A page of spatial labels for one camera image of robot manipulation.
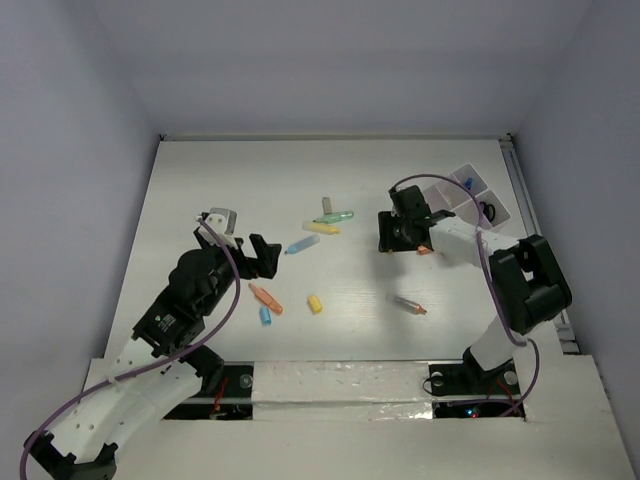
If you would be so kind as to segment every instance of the black base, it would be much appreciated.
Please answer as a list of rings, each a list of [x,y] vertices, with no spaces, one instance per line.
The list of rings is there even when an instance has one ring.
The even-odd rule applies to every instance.
[[[509,385],[504,380],[506,372],[515,372],[513,362],[505,364],[495,375],[469,381],[469,370],[464,363],[438,363],[429,365],[429,377],[432,379],[431,393],[434,397],[477,395],[487,396],[490,393],[504,392],[497,385],[497,380],[507,387],[511,395],[520,395],[520,385]]]

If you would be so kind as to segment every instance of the orange marker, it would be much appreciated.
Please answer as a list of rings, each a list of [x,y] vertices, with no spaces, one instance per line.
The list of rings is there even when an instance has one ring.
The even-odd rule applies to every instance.
[[[264,288],[258,287],[253,283],[250,283],[249,289],[251,289],[251,291],[256,296],[256,298],[260,302],[264,303],[267,307],[269,307],[269,309],[273,313],[277,313],[278,315],[280,315],[284,311],[284,308],[282,308],[282,305],[276,302],[276,300],[271,295],[269,295]]]

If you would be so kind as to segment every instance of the clear plastic organizer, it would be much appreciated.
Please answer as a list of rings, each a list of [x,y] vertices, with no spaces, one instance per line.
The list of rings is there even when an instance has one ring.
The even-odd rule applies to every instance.
[[[469,191],[476,196],[479,202],[483,202],[489,206],[486,213],[489,215],[489,218],[492,216],[493,218],[489,221],[489,219],[483,215],[482,228],[497,231],[509,221],[511,214],[493,190],[489,189],[487,183],[476,169],[473,168],[473,165],[466,164],[452,174],[447,175],[447,177],[465,185]],[[478,210],[476,206],[469,195],[455,185],[440,180],[423,190],[422,194],[432,212],[437,212],[442,209],[450,210],[467,223],[472,225],[477,223]]]

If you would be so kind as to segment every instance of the red wire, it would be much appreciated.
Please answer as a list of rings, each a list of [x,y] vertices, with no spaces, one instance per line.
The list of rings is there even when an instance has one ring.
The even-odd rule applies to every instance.
[[[212,415],[220,410],[220,399],[224,395],[224,391],[227,388],[227,383],[229,383],[229,379],[225,377],[225,379],[222,381],[222,385],[220,386],[220,391],[217,393],[213,401],[213,411],[211,412]]]

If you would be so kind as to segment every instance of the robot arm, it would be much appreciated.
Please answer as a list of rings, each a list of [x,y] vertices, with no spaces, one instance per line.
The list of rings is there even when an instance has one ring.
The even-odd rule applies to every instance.
[[[417,186],[390,190],[394,211],[380,212],[381,252],[433,251],[482,266],[477,230],[446,210],[431,212]],[[571,303],[571,291],[548,242],[539,235],[516,239],[482,231],[482,253],[488,259],[497,301],[516,342],[539,323],[553,319]],[[480,382],[511,360],[516,345],[496,317],[463,355],[465,381]]]
[[[250,235],[257,258],[247,258],[242,239],[233,237],[235,212],[213,208],[201,218],[228,246],[241,278],[275,276],[281,245]],[[231,265],[214,238],[202,226],[194,234],[201,249],[180,257],[168,286],[134,326],[109,369],[112,384],[36,439],[30,453],[54,479],[112,479],[117,457],[136,432],[199,391],[214,394],[219,389],[224,361],[204,345],[162,368],[123,383],[113,381],[160,357],[178,356],[204,330],[204,318],[233,283]]]

